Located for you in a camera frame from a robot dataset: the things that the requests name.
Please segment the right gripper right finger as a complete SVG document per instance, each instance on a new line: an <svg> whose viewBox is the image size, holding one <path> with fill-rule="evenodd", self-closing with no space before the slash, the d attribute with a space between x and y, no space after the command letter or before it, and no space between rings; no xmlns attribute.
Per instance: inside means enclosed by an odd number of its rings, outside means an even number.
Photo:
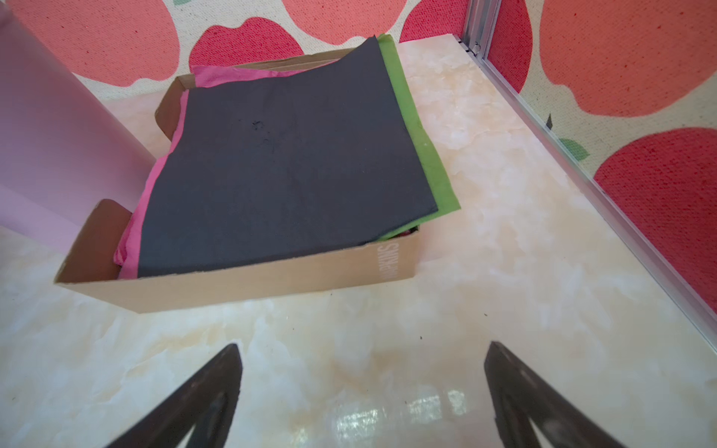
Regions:
<svg viewBox="0 0 717 448"><path fill-rule="evenodd" d="M554 447L621 447L500 342L489 345L485 376L495 423L505 447L539 447L541 432Z"/></svg>

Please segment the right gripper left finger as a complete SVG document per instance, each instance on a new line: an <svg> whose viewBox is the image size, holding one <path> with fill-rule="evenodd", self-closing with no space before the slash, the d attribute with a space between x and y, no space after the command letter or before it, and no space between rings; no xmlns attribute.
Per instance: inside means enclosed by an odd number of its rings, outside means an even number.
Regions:
<svg viewBox="0 0 717 448"><path fill-rule="evenodd" d="M230 343L111 447L222 447L237 407L243 363Z"/></svg>

